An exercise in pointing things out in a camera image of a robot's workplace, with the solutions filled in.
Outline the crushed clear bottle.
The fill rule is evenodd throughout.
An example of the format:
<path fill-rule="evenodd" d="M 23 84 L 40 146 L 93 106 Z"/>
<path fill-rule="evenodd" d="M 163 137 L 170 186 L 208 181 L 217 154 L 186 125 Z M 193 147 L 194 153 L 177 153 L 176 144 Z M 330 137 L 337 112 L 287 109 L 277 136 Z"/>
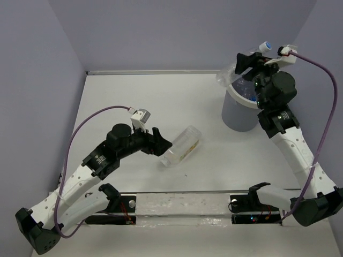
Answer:
<path fill-rule="evenodd" d="M 272 50 L 271 44 L 268 41 L 265 41 L 257 47 L 242 52 L 242 54 L 245 56 L 253 55 L 256 52 L 265 54 L 270 50 Z M 245 70 L 242 70 L 240 68 L 241 61 L 239 59 L 240 58 L 237 54 L 236 59 L 234 61 L 231 61 L 229 65 L 227 65 L 225 68 L 223 68 L 216 74 L 216 80 L 222 87 L 227 87 L 231 83 L 235 82 L 237 79 L 241 77 L 242 73 L 245 72 Z"/>

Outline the large ribbed clear bottle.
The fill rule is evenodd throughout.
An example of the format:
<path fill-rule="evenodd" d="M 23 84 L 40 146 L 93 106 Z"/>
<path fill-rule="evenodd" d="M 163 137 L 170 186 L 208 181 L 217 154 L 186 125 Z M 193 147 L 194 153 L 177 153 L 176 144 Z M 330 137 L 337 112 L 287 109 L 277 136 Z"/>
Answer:
<path fill-rule="evenodd" d="M 173 145 L 163 154 L 160 162 L 165 167 L 180 164 L 198 146 L 201 137 L 200 130 L 188 126 L 173 140 Z"/>

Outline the blue label bottle white cap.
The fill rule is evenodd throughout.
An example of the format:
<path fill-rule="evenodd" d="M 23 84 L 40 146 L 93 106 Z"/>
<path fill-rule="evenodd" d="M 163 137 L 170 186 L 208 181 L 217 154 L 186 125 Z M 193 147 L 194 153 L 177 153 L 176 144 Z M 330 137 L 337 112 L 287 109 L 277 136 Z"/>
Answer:
<path fill-rule="evenodd" d="M 238 82 L 235 90 L 245 99 L 252 99 L 255 97 L 255 89 L 251 82 Z"/>

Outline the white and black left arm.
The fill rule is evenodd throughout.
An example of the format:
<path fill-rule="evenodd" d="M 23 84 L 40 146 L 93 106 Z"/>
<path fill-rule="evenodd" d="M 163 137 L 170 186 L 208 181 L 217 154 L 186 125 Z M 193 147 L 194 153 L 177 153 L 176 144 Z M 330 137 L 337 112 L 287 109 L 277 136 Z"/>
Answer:
<path fill-rule="evenodd" d="M 142 128 L 116 124 L 69 178 L 62 178 L 57 189 L 40 203 L 21 208 L 15 218 L 20 232 L 38 255 L 50 251 L 69 228 L 98 211 L 113 211 L 120 204 L 120 192 L 103 184 L 120 161 L 136 152 L 161 156 L 173 144 L 158 128 L 149 133 Z"/>

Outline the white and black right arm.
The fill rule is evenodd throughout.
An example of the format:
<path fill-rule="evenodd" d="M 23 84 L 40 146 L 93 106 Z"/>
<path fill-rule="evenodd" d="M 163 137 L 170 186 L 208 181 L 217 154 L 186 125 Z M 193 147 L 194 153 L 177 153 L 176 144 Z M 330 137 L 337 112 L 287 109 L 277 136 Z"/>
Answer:
<path fill-rule="evenodd" d="M 342 209 L 342 189 L 318 163 L 318 153 L 307 145 L 300 124 L 288 104 L 296 96 L 295 79 L 280 68 L 294 62 L 292 50 L 281 49 L 279 58 L 271 59 L 259 52 L 237 54 L 235 73 L 254 84 L 259 123 L 269 139 L 279 148 L 295 178 L 300 193 L 283 190 L 262 182 L 251 186 L 246 195 L 232 201 L 234 214 L 262 211 L 271 206 L 286 211 L 302 226 L 310 226 L 335 215 Z"/>

